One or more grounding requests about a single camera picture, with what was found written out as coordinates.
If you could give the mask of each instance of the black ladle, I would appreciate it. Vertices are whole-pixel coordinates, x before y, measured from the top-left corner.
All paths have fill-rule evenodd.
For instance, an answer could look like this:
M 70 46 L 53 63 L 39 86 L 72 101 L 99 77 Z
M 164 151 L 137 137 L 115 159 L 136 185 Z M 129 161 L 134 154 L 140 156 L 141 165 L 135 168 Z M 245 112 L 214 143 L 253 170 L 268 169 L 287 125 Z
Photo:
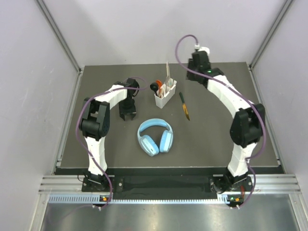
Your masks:
M 150 88 L 151 88 L 152 91 L 154 91 L 155 95 L 158 97 L 158 95 L 157 95 L 158 84 L 157 83 L 151 83 Z

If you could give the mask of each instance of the white container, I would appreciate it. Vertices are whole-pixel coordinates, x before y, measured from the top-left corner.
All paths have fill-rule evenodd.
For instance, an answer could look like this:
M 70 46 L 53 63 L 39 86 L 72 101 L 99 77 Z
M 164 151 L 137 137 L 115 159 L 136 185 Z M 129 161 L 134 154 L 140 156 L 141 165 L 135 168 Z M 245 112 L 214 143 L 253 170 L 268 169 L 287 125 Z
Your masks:
M 173 85 L 171 88 L 167 87 L 167 93 L 164 94 L 163 98 L 159 98 L 158 96 L 155 96 L 155 103 L 156 103 L 156 106 L 159 107 L 160 109 L 162 109 L 166 103 L 171 99 L 171 97 L 174 95 L 175 93 L 175 87 L 176 87 L 176 84 L 177 82 L 175 80 L 173 80 Z

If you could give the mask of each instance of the white backdrop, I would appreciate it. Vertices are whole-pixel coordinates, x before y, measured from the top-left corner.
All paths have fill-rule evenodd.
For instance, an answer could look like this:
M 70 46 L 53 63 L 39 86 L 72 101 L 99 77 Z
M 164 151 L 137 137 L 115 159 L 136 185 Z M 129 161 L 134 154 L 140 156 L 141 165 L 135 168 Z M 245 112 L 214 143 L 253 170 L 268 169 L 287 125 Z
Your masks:
M 80 66 L 176 63 L 195 34 L 212 62 L 251 62 L 283 0 L 45 0 Z M 193 41 L 181 49 L 187 61 Z
M 35 1 L 2 0 L 0 11 L 0 230 L 25 231 L 77 72 Z
M 255 67 L 281 158 L 308 203 L 308 2 L 294 1 Z

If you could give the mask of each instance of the yellow blade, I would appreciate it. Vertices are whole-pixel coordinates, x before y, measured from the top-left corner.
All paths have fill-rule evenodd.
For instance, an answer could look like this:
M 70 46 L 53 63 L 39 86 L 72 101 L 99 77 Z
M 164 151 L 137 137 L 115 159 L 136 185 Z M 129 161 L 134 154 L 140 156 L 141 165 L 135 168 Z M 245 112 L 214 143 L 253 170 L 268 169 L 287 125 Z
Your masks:
M 187 111 L 187 107 L 186 107 L 186 105 L 184 103 L 183 103 L 183 110 L 185 112 L 186 118 L 190 121 L 189 115 L 188 115 L 188 111 Z

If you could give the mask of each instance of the vertical metal post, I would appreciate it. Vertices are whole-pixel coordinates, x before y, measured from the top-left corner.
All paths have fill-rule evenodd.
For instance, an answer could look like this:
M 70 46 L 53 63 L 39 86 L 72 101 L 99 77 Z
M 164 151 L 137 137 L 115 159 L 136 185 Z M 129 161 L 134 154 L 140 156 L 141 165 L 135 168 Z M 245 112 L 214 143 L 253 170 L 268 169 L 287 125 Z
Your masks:
M 261 46 L 259 47 L 257 53 L 255 54 L 254 58 L 252 59 L 251 64 L 249 65 L 250 69 L 253 70 L 257 64 L 257 62 L 259 61 L 261 55 L 263 54 L 264 50 L 267 48 L 270 40 L 273 38 L 277 28 L 279 27 L 279 25 L 281 24 L 283 18 L 285 17 L 286 13 L 288 12 L 288 10 L 290 9 L 292 3 L 294 2 L 294 0 L 286 0 L 280 10 L 280 12 L 278 13 L 273 25 L 270 27 L 267 35 L 265 36 L 264 40 L 261 43 Z
M 81 68 L 79 67 L 76 59 L 74 58 L 71 50 L 69 49 L 63 35 L 61 34 L 56 22 L 54 21 L 52 15 L 50 14 L 45 2 L 43 0 L 35 0 L 38 4 L 39 8 L 41 9 L 45 19 L 47 20 L 48 24 L 50 25 L 51 29 L 53 30 L 55 36 L 57 37 L 58 41 L 60 42 L 63 50 L 65 51 L 66 55 L 68 56 L 69 60 L 71 61 L 74 68 L 80 72 Z

